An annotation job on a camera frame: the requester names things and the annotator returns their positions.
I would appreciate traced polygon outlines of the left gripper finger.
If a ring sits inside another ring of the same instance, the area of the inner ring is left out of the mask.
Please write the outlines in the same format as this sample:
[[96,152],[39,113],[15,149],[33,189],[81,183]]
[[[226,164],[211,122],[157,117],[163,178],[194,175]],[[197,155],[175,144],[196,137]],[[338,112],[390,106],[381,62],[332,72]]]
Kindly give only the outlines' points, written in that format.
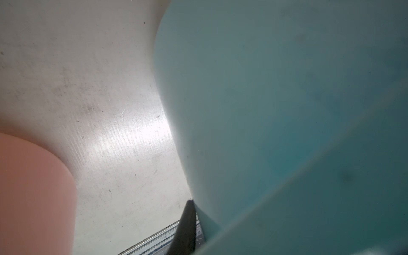
[[193,200],[188,200],[167,255],[190,255],[195,251],[197,216]]

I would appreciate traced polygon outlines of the pink plastic bucket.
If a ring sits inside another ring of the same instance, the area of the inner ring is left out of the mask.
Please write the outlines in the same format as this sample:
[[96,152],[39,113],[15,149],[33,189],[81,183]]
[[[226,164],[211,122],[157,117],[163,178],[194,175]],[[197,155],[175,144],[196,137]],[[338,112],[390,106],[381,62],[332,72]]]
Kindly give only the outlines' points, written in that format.
[[1,254],[72,254],[76,192],[58,157],[1,134]]

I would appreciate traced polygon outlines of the blue plastic bucket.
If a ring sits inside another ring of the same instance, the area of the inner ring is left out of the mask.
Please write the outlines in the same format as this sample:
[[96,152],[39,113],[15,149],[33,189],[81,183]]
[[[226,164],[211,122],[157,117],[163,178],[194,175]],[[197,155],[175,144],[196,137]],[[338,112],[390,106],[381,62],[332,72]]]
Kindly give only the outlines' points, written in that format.
[[407,1],[172,1],[154,65],[198,254],[407,254]]

